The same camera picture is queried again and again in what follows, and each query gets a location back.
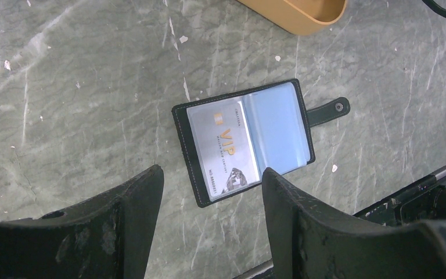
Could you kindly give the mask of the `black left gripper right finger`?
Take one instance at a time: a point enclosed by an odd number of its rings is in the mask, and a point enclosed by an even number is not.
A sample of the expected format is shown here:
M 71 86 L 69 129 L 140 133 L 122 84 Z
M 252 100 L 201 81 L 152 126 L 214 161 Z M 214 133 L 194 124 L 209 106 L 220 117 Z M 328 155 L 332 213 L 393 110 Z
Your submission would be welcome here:
M 376 224 L 329 206 L 271 168 L 262 197 L 276 278 L 446 278 L 446 220 Z

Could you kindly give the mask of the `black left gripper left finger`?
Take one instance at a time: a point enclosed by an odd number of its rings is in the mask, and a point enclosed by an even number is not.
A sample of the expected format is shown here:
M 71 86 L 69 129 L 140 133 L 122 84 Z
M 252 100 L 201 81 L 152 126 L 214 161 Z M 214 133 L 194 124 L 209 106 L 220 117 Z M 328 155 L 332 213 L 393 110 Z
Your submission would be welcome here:
M 0 278 L 144 278 L 163 188 L 153 165 L 73 206 L 0 222 Z

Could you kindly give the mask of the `black leather card holder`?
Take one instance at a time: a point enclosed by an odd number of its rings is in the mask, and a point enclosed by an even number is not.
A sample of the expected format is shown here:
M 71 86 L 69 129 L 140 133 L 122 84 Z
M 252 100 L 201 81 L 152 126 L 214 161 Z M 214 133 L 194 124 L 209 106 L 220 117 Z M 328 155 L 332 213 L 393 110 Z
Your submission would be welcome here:
M 307 109 L 295 78 L 175 105 L 197 205 L 205 208 L 260 185 L 266 168 L 286 174 L 313 163 L 311 129 L 350 110 L 344 97 Z

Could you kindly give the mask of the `white VIP card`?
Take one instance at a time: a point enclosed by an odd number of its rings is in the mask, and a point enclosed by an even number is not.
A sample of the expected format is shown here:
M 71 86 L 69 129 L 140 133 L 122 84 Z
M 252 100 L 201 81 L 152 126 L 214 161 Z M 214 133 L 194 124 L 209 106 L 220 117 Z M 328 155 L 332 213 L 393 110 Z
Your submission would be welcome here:
M 193 106 L 186 112 L 211 201 L 260 182 L 241 98 Z

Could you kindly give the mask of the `yellow oval tray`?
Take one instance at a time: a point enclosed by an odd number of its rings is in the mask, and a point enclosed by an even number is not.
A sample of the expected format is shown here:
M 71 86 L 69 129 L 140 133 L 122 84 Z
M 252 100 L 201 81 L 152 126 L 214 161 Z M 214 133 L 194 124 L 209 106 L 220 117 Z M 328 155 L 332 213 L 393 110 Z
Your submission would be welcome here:
M 264 18 L 295 35 L 310 35 L 337 22 L 347 0 L 239 0 Z

